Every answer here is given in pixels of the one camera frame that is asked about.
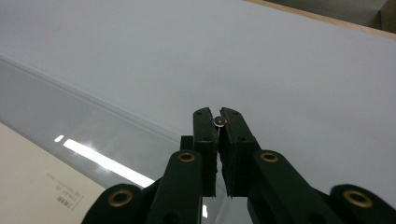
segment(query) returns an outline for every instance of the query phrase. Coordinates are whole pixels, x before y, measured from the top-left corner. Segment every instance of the transparent plastic sheet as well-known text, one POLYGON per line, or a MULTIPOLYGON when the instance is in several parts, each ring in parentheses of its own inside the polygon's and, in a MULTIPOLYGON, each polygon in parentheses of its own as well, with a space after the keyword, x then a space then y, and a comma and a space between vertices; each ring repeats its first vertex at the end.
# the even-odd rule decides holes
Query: transparent plastic sheet
MULTIPOLYGON (((0 60, 0 121, 104 188, 119 183, 144 187, 163 175, 179 147, 177 136, 166 130, 5 60, 0 60), (92 150, 107 164, 79 150, 92 150), (146 179, 132 181, 135 175, 123 176, 116 171, 120 167, 146 179)), ((224 221, 222 182, 218 174, 217 198, 204 198, 202 223, 224 221)))

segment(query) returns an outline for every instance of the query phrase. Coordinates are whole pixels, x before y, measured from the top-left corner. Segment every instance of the barcode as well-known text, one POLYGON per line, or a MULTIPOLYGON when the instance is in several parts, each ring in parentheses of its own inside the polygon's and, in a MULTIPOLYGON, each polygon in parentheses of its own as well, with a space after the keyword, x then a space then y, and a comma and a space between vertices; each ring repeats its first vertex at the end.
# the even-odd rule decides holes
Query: barcode
POLYGON ((64 199, 63 197, 59 196, 58 199, 56 200, 59 203, 63 204, 64 206, 66 206, 67 208, 71 208, 73 204, 71 204, 69 201, 67 201, 66 199, 64 199))

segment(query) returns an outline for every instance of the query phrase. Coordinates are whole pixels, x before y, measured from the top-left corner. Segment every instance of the dark object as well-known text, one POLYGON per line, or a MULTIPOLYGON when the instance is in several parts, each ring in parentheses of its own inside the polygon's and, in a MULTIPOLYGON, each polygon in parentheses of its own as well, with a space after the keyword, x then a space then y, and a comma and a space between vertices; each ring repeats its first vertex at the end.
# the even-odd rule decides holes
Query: dark object
POLYGON ((366 189, 336 186, 328 196, 311 188, 281 154, 261 150, 239 112, 220 113, 197 110, 193 136, 181 137, 162 179, 105 190, 83 223, 201 223, 202 197, 216 195, 217 152, 227 194, 248 197, 253 223, 396 223, 396 211, 366 189))

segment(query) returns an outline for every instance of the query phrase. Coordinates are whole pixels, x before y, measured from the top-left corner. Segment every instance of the gray floor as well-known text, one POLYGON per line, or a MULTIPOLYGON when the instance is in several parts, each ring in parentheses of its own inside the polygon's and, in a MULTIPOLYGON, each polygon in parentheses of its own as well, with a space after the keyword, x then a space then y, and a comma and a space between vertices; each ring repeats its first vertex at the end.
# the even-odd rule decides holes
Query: gray floor
POLYGON ((379 10, 387 0, 267 0, 286 7, 381 29, 379 10))

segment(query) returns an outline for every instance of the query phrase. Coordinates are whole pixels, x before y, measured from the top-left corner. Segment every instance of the small metal object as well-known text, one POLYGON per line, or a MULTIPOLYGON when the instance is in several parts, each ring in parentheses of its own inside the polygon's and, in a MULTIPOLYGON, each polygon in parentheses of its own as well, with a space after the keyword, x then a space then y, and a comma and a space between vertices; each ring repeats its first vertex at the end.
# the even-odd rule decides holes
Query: small metal object
POLYGON ((362 208, 369 208, 373 206, 373 201, 365 194, 356 190, 346 190, 344 191, 344 197, 356 206, 362 208))
POLYGON ((195 160, 195 156, 190 152, 183 152, 178 155, 178 159, 184 162, 189 162, 195 160))
POLYGON ((113 207, 121 207, 129 203, 133 197, 132 192, 128 189, 118 189, 108 196, 108 204, 113 207))
POLYGON ((276 162, 279 160, 277 155, 270 153, 270 152, 264 152, 260 155, 260 157, 262 158, 262 160, 269 161, 269 162, 276 162))
POLYGON ((227 119, 222 116, 215 117, 213 123, 216 127, 222 128, 227 123, 227 119))

